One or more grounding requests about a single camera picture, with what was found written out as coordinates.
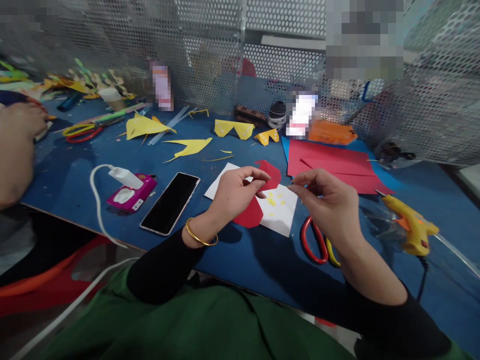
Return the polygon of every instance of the green clothing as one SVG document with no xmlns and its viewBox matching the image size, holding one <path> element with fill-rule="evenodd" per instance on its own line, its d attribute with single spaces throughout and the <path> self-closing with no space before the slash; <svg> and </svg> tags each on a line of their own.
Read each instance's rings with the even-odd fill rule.
<svg viewBox="0 0 480 360">
<path fill-rule="evenodd" d="M 354 359 L 328 334 L 267 298 L 185 286 L 167 303 L 149 305 L 128 290 L 128 271 L 112 277 L 41 359 Z M 365 351 L 369 357 L 362 359 L 379 359 L 376 349 Z M 471 358 L 453 344 L 440 359 Z"/>
</svg>

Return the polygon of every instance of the red scissors handle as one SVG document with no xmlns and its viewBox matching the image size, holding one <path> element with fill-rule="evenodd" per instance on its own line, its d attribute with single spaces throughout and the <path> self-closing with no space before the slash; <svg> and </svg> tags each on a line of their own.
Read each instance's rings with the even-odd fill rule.
<svg viewBox="0 0 480 360">
<path fill-rule="evenodd" d="M 79 134 L 71 135 L 66 138 L 66 141 L 70 144 L 84 143 L 96 137 L 103 129 L 104 129 L 103 127 L 97 127 L 97 128 L 93 128 L 93 129 L 81 132 Z"/>
<path fill-rule="evenodd" d="M 312 250 L 310 250 L 309 244 L 307 242 L 307 229 L 309 228 L 310 223 L 313 227 L 313 233 L 315 234 L 316 240 L 320 247 L 321 258 L 318 258 L 315 256 Z M 325 245 L 324 237 L 320 229 L 317 227 L 317 225 L 315 225 L 315 223 L 312 222 L 311 216 L 307 217 L 305 222 L 303 223 L 303 226 L 301 227 L 300 238 L 301 238 L 301 244 L 303 245 L 303 248 L 305 249 L 308 257 L 312 261 L 314 261 L 319 265 L 322 265 L 329 260 L 329 253 L 327 252 L 327 246 Z"/>
</svg>

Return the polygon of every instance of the white paper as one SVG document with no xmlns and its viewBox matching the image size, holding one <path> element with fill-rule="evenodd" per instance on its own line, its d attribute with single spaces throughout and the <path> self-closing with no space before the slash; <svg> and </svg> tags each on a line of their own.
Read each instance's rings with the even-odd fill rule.
<svg viewBox="0 0 480 360">
<path fill-rule="evenodd" d="M 220 177 L 227 170 L 238 169 L 232 163 L 227 163 L 220 175 L 210 185 L 205 193 L 209 199 L 213 199 L 217 188 L 219 187 Z M 292 222 L 294 220 L 295 207 L 297 206 L 297 195 L 291 192 L 286 186 L 278 185 L 276 189 L 267 190 L 263 192 L 266 199 L 259 199 L 261 210 L 263 211 L 263 218 L 260 224 L 277 232 L 285 237 L 290 237 L 290 230 L 292 229 Z"/>
</svg>

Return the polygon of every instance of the gray cloth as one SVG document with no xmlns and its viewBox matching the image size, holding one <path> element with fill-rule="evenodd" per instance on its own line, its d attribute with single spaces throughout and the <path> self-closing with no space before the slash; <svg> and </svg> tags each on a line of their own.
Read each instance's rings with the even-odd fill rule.
<svg viewBox="0 0 480 360">
<path fill-rule="evenodd" d="M 23 206 L 0 211 L 0 276 L 33 249 L 32 220 Z"/>
</svg>

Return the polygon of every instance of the chair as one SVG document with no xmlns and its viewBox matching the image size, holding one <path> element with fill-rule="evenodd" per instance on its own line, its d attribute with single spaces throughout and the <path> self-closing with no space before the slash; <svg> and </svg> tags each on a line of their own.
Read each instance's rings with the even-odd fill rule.
<svg viewBox="0 0 480 360">
<path fill-rule="evenodd" d="M 73 302 L 90 285 L 89 281 L 73 280 L 73 269 L 90 250 L 105 244 L 110 241 L 97 236 L 50 270 L 0 287 L 0 317 Z M 88 297 L 92 298 L 102 286 L 99 283 Z"/>
</svg>

